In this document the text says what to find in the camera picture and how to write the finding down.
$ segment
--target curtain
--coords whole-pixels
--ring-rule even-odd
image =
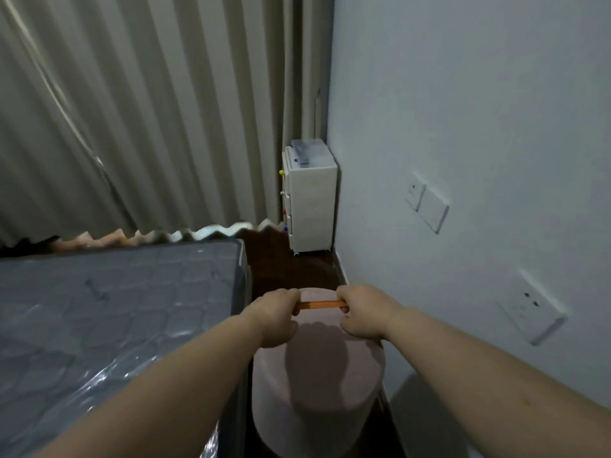
[[[329,6],[2,0],[0,240],[278,222],[282,146],[321,135]]]

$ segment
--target wall switch plate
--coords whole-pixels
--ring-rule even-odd
[[[439,230],[441,230],[441,225],[443,225],[446,219],[449,208],[447,202],[441,199],[437,193],[427,186],[422,194],[418,213],[428,226],[430,226],[436,234],[439,234]]]
[[[517,329],[538,346],[567,320],[558,300],[525,270],[509,279],[507,295],[497,302]]]
[[[426,184],[414,172],[410,172],[408,174],[408,195],[405,200],[416,212],[420,208],[420,200],[425,190]]]

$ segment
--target hand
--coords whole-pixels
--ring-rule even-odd
[[[291,320],[291,314],[300,295],[298,289],[277,289],[266,292],[244,309],[241,315],[254,321],[262,331],[262,347],[279,346],[295,335],[299,324]]]
[[[357,338],[387,339],[389,322],[403,306],[391,296],[368,284],[340,286],[337,297],[345,300],[348,313],[341,319],[341,329]]]

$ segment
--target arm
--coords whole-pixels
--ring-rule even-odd
[[[199,456],[259,347],[297,331],[297,289],[268,292],[136,377],[38,458]]]
[[[611,413],[512,355],[371,286],[342,286],[344,331],[386,339],[490,457],[611,455]]]

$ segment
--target orange object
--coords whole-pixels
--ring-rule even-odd
[[[313,302],[297,302],[297,305],[295,305],[296,310],[333,307],[347,307],[347,305],[343,300],[315,300]]]

